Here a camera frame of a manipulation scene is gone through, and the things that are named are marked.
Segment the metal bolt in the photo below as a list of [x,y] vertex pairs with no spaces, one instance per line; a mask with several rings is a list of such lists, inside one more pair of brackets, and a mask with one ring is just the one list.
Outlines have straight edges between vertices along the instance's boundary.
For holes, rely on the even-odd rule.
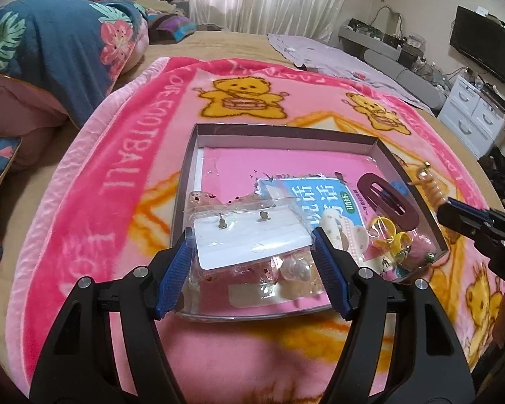
[[77,285],[79,288],[85,289],[86,287],[90,286],[91,283],[92,283],[92,280],[90,278],[88,278],[87,276],[85,276],[84,278],[79,279],[79,281],[77,282]]
[[371,279],[374,273],[368,267],[363,267],[359,269],[359,276],[364,279]]
[[133,275],[135,275],[135,278],[144,278],[148,272],[149,270],[147,267],[140,266],[133,270]]
[[426,282],[424,279],[416,279],[415,286],[419,290],[426,290],[428,288],[428,282]]

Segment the television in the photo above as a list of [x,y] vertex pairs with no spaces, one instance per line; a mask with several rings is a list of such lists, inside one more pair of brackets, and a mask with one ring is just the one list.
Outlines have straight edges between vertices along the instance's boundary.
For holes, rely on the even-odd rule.
[[458,6],[451,46],[505,83],[505,28]]

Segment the white drawer cabinet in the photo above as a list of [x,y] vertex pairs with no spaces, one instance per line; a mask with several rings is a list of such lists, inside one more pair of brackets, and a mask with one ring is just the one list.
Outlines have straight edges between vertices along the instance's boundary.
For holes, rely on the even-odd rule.
[[505,115],[461,77],[457,77],[438,119],[476,158],[486,155],[504,134]]

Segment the mattress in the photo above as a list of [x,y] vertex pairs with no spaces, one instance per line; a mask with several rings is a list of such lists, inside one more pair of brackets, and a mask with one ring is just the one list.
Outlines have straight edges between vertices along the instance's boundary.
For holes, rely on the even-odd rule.
[[[267,36],[233,32],[196,32],[178,44],[150,45],[146,55],[132,71],[117,82],[122,87],[136,78],[149,64],[162,56],[188,56],[202,60],[241,58],[272,62],[291,67],[269,44]],[[475,179],[488,205],[501,209],[501,202],[486,175],[470,152],[437,119],[419,113],[447,142]],[[8,371],[4,341],[7,303],[20,248],[39,202],[63,154],[77,133],[73,124],[60,128],[44,156],[32,168],[9,175],[0,187],[0,232],[4,235],[4,255],[0,265],[0,364]]]

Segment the drawer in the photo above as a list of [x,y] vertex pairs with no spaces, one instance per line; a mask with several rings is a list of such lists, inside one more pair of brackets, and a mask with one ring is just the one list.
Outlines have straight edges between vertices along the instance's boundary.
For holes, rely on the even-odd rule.
[[505,115],[496,112],[493,107],[481,98],[471,121],[495,140],[505,126]]
[[480,97],[475,91],[473,91],[473,89],[468,87],[464,82],[461,82],[459,79],[457,79],[456,83],[453,86],[453,89],[451,90],[449,99],[453,100],[454,103],[460,105],[460,107],[463,109],[463,112],[469,116],[477,107],[477,103],[479,103]]
[[457,138],[470,149],[476,158],[486,155],[490,150],[494,139],[486,133],[481,133],[463,114],[442,114],[438,117]]

